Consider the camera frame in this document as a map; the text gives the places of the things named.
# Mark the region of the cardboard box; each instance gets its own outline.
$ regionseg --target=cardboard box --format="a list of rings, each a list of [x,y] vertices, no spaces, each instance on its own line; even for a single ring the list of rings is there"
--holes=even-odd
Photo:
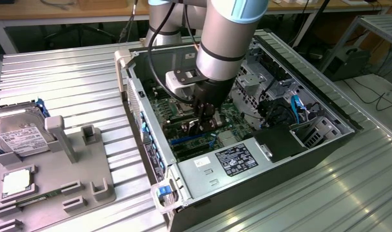
[[[127,0],[79,0],[79,6],[84,11],[126,8]]]

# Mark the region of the power supply label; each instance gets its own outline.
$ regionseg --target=power supply label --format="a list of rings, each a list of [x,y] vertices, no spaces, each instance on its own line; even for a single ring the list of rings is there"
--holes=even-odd
[[[216,157],[228,176],[235,176],[259,165],[245,144],[218,152]]]
[[[0,139],[16,153],[32,151],[47,146],[47,141],[38,127],[28,127],[0,134]]]

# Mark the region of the ribbed metal surface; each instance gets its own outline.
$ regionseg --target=ribbed metal surface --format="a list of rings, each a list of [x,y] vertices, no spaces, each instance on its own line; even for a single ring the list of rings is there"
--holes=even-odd
[[[392,231],[392,133],[272,34],[264,39],[365,129],[316,168],[191,231]],[[3,62],[0,104],[39,96],[52,114],[66,115],[67,133],[90,123],[104,132],[118,200],[51,231],[166,231],[122,113],[116,76],[108,76],[115,72],[110,54],[119,49],[107,45],[20,54]]]
[[[42,98],[52,116],[64,117],[66,133],[94,124],[102,129],[118,199],[48,231],[166,231],[150,195],[150,181],[126,116],[116,82],[114,52],[106,45],[4,56],[0,105]]]
[[[392,14],[365,15],[360,24],[392,42]]]
[[[364,131],[316,168],[190,231],[392,231],[392,134],[272,34],[263,38]]]

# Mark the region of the hard drive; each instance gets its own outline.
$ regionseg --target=hard drive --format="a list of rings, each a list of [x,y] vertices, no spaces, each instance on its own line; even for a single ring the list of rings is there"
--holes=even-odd
[[[35,102],[0,107],[0,151],[30,156],[48,150],[55,137],[44,129],[47,110]]]

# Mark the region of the motherboard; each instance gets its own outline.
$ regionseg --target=motherboard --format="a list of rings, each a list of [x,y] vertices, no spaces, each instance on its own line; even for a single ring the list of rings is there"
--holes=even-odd
[[[183,132],[182,125],[186,121],[195,119],[192,106],[179,102],[160,90],[154,93],[150,99],[152,109],[179,161],[243,141],[245,135],[255,130],[244,119],[244,114],[233,105],[232,99],[228,99],[220,110],[224,118],[223,126],[207,133],[188,136]]]

